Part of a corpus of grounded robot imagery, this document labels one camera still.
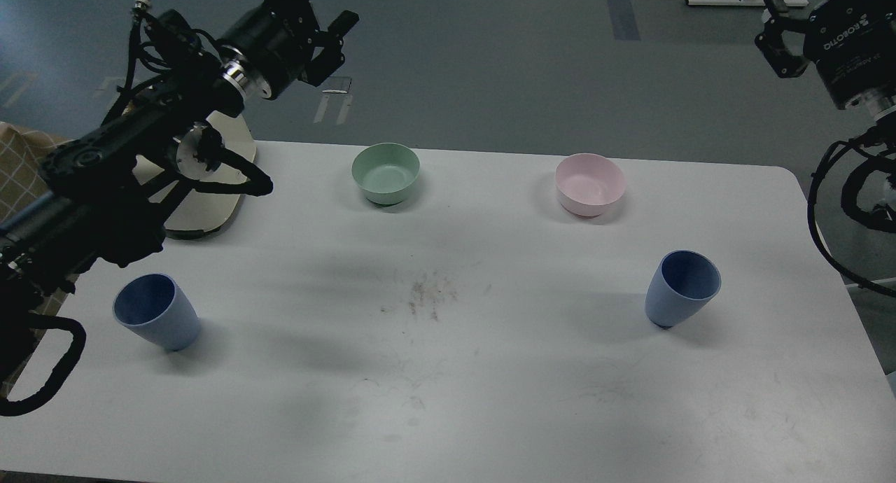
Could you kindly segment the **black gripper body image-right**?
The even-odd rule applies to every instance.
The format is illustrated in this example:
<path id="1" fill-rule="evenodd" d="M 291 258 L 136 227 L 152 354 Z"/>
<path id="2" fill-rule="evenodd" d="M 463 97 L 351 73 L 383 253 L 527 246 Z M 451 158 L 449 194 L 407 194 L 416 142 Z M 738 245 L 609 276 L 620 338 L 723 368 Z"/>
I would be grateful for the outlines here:
<path id="1" fill-rule="evenodd" d="M 811 11 L 804 56 L 839 110 L 868 92 L 894 93 L 894 8 L 895 0 L 825 0 Z"/>

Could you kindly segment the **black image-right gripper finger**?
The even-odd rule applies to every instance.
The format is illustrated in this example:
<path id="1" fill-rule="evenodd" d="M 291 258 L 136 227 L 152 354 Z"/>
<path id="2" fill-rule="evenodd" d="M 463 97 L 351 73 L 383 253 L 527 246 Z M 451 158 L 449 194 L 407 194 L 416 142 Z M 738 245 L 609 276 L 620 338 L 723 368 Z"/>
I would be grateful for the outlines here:
<path id="1" fill-rule="evenodd" d="M 809 21 L 791 17 L 785 0 L 762 1 L 769 17 L 764 21 L 764 30 L 755 37 L 755 45 L 779 78 L 798 78 L 809 67 L 809 59 L 791 52 L 783 34 L 806 34 Z"/>

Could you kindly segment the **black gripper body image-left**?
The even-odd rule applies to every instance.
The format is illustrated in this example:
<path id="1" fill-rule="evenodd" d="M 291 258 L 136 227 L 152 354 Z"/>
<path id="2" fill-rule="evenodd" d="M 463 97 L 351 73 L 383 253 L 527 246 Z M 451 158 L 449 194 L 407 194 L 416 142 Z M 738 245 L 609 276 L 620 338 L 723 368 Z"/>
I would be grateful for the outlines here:
<path id="1" fill-rule="evenodd" d="M 294 81 L 319 87 L 329 78 L 324 36 L 310 0 L 263 0 L 218 42 L 240 61 L 260 96 L 273 100 Z"/>

